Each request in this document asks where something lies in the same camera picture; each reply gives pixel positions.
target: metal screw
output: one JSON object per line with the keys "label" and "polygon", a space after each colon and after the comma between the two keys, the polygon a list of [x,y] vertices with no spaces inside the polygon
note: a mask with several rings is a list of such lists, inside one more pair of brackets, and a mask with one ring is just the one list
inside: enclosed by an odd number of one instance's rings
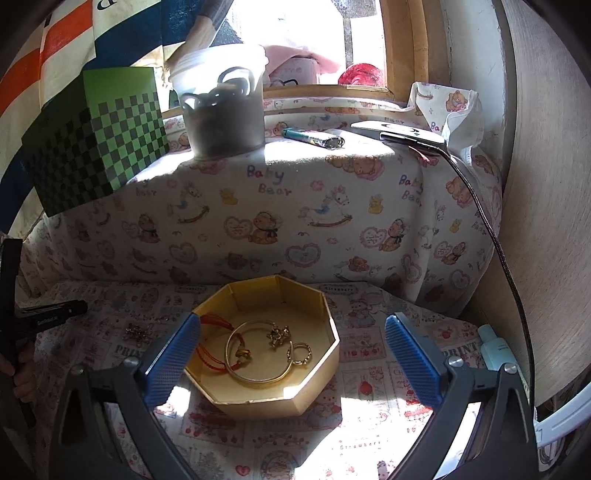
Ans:
{"label": "metal screw", "polygon": [[461,356],[453,355],[447,359],[447,363],[453,368],[460,368],[464,366],[464,360]]}
{"label": "metal screw", "polygon": [[136,356],[129,356],[123,360],[123,364],[128,368],[137,367],[139,365],[139,358]]}
{"label": "metal screw", "polygon": [[510,375],[515,375],[517,373],[517,366],[515,364],[505,364],[503,368],[505,372]]}
{"label": "metal screw", "polygon": [[82,375],[84,373],[84,365],[74,365],[70,370],[70,373],[75,377]]}

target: white bottle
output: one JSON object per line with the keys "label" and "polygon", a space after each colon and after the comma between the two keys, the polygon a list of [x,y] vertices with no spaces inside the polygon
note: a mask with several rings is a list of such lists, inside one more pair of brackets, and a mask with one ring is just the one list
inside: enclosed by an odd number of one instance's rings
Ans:
{"label": "white bottle", "polygon": [[479,327],[478,335],[482,340],[480,353],[488,370],[498,371],[506,363],[517,365],[515,355],[505,339],[497,337],[490,325]]}

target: hand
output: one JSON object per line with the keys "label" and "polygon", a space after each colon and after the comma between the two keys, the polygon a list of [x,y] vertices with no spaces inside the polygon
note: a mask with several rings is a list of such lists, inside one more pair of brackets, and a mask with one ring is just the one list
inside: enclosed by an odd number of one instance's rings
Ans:
{"label": "hand", "polygon": [[18,354],[18,361],[21,365],[16,375],[11,363],[0,355],[0,372],[10,377],[14,376],[14,396],[24,403],[35,400],[37,396],[37,380],[35,379],[35,363],[33,362],[34,354],[35,345],[29,342]]}

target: wooden window frame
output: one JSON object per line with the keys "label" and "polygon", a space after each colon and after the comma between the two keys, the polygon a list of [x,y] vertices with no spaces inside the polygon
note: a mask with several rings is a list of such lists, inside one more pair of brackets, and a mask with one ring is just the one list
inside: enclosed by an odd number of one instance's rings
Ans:
{"label": "wooden window frame", "polygon": [[384,23],[386,87],[266,87],[264,98],[362,97],[406,103],[414,82],[449,84],[447,43],[440,0],[379,0],[379,3]]}

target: octagonal box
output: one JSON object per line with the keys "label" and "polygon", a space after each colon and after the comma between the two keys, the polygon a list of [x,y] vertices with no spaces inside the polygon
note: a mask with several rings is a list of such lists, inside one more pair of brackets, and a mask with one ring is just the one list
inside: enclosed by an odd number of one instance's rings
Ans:
{"label": "octagonal box", "polygon": [[[242,383],[227,373],[214,372],[194,353],[185,371],[198,389],[217,408],[234,419],[275,419],[301,415],[335,374],[339,364],[339,337],[324,294],[293,280],[274,275],[230,283],[193,310],[198,315],[216,313],[234,327],[247,320],[265,319],[287,325],[294,343],[308,343],[312,360],[293,366],[281,381],[267,385]],[[269,378],[287,364],[288,345],[276,350],[266,334],[270,326],[253,325],[242,335],[252,352],[252,362],[239,373]],[[200,343],[223,360],[229,331],[202,325]],[[296,358],[306,351],[295,350]]]}

